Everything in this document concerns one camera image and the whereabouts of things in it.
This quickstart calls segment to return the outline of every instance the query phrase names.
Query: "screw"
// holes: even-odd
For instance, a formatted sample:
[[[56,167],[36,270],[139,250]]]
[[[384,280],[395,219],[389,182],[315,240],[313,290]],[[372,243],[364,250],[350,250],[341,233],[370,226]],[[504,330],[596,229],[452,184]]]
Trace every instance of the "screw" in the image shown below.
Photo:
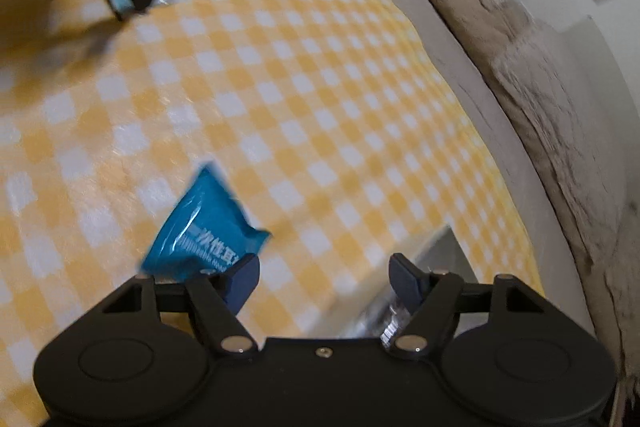
[[[403,335],[396,339],[396,347],[403,351],[420,353],[428,345],[427,339],[419,335]]]
[[[333,353],[334,350],[331,347],[318,347],[316,349],[316,355],[321,359],[328,359]]]
[[[224,339],[220,346],[229,353],[244,353],[254,347],[254,341],[242,335],[231,335]]]

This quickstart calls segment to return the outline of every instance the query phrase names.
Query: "silver rivet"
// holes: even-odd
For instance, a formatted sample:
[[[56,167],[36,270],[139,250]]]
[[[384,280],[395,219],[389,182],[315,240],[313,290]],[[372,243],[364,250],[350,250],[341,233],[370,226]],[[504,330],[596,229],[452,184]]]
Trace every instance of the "silver rivet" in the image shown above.
[[[316,349],[316,355],[321,359],[328,359],[333,353],[334,350],[331,347],[318,347]]]
[[[420,353],[427,345],[427,339],[419,335],[403,335],[396,339],[396,347],[403,351]]]
[[[254,347],[254,343],[248,337],[243,337],[242,335],[232,335],[231,337],[227,337],[224,339],[220,346],[225,351],[230,353],[244,353]]]

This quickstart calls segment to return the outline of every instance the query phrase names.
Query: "black robotic gripper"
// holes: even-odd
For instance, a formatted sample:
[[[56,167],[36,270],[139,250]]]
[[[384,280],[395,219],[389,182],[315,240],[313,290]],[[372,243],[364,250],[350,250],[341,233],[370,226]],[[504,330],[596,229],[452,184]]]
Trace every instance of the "black robotic gripper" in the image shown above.
[[[131,279],[39,354],[47,427],[603,426],[616,382],[605,349],[510,275],[493,285],[418,270],[389,279],[412,320],[379,339],[268,339],[235,315],[253,255],[184,284]],[[196,339],[160,312],[188,313]],[[460,314],[485,325],[454,338]]]

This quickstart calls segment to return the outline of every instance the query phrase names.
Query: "yellow gingham fabric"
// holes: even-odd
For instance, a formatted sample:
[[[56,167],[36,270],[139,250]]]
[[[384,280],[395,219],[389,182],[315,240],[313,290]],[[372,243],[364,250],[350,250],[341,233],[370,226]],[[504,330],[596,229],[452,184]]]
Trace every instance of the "yellow gingham fabric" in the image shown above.
[[[542,289],[498,169],[390,0],[0,0],[0,418],[37,352],[136,270],[214,159],[273,238],[241,312],[308,331],[400,240],[449,223],[479,280]]]

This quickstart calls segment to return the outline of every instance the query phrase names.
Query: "blue plastic wrapper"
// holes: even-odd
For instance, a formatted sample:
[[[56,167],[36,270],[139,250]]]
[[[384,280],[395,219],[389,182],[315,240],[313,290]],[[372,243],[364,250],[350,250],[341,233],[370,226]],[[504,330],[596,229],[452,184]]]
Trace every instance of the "blue plastic wrapper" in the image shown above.
[[[224,272],[270,236],[247,222],[238,202],[206,165],[154,241],[142,270],[183,282],[200,272]]]

